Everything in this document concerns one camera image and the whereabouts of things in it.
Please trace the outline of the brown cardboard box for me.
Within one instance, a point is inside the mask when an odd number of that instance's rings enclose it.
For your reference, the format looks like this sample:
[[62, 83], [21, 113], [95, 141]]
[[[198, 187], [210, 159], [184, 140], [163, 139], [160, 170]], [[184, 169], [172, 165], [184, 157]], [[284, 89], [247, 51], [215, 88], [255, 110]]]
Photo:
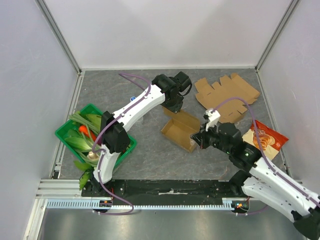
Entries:
[[177, 113], [171, 112], [165, 107], [162, 109], [163, 113], [170, 117], [170, 120], [164, 125], [161, 133], [182, 149], [192, 153], [197, 144], [191, 139], [191, 135], [200, 130], [200, 120], [183, 109]]

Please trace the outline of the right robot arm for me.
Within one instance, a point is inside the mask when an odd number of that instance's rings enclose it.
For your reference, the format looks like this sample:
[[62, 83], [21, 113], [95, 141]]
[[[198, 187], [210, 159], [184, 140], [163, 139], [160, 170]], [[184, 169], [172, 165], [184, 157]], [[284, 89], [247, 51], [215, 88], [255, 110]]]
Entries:
[[228, 155], [239, 171], [229, 191], [235, 197], [253, 197], [288, 218], [306, 238], [320, 238], [320, 196], [279, 169], [261, 151], [245, 142], [233, 123], [207, 127], [191, 135], [201, 149], [216, 148]]

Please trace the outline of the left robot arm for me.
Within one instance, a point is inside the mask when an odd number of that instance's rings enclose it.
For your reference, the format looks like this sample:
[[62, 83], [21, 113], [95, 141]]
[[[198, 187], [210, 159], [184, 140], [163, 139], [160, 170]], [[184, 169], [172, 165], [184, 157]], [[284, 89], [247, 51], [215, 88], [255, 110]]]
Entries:
[[105, 111], [101, 117], [100, 133], [92, 147], [92, 152], [100, 157], [93, 171], [96, 181], [92, 191], [99, 197], [106, 196], [110, 191], [109, 181], [119, 155], [126, 150], [131, 140], [128, 131], [146, 113], [158, 105], [176, 114], [183, 106], [184, 96], [192, 88], [190, 77], [180, 71], [174, 77], [164, 74], [157, 75], [152, 81], [129, 73], [121, 73], [121, 77], [137, 85], [131, 77], [147, 83], [147, 88], [133, 101], [110, 113]]

